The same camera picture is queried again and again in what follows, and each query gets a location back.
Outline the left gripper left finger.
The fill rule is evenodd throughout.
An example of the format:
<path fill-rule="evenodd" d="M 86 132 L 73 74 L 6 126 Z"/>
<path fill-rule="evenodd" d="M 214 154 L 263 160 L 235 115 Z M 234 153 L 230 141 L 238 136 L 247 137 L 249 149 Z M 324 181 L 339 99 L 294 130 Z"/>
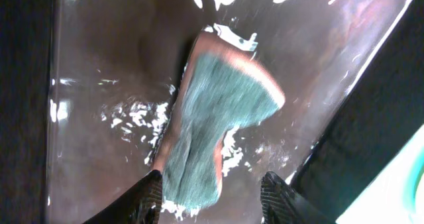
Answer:
<path fill-rule="evenodd" d="M 152 170 L 83 224 L 157 224 L 162 208 L 162 175 Z"/>

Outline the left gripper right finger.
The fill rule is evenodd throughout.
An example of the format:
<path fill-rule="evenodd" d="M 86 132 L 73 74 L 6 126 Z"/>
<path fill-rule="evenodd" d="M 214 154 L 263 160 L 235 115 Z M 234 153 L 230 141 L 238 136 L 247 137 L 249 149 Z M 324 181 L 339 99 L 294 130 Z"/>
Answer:
<path fill-rule="evenodd" d="M 260 202 L 264 224 L 334 224 L 275 172 L 261 180 Z"/>

